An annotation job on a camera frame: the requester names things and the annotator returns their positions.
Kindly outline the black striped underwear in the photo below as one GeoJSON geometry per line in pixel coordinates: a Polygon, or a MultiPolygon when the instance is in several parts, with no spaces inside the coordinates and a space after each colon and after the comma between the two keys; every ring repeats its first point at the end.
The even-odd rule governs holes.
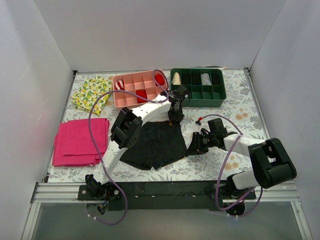
{"type": "Polygon", "coordinates": [[[140,170],[157,170],[182,159],[186,151],[180,123],[147,122],[137,143],[125,151],[120,161],[140,170]]]}

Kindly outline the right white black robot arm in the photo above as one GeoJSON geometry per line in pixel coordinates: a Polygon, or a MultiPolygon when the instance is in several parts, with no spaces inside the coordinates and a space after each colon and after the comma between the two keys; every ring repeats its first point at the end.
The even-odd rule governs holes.
{"type": "Polygon", "coordinates": [[[250,158],[251,170],[227,177],[222,186],[227,195],[237,199],[247,189],[262,187],[269,189],[297,177],[297,170],[278,138],[254,139],[244,137],[240,132],[225,128],[221,118],[208,121],[209,130],[202,128],[192,134],[187,156],[203,155],[209,148],[235,152],[250,158]]]}

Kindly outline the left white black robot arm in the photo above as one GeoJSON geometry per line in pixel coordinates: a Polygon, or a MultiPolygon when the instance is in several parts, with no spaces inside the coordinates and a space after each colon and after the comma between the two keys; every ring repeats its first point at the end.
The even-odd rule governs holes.
{"type": "Polygon", "coordinates": [[[104,184],[114,182],[111,174],[125,151],[138,142],[142,126],[165,112],[168,113],[172,123],[181,122],[184,118],[182,103],[189,95],[189,90],[182,85],[176,90],[164,89],[152,100],[134,94],[135,97],[145,100],[146,103],[132,109],[124,107],[120,110],[111,128],[110,142],[104,155],[101,154],[94,139],[91,119],[88,118],[89,134],[100,158],[98,170],[85,177],[87,192],[95,200],[101,200],[107,196],[108,191],[104,184]]]}

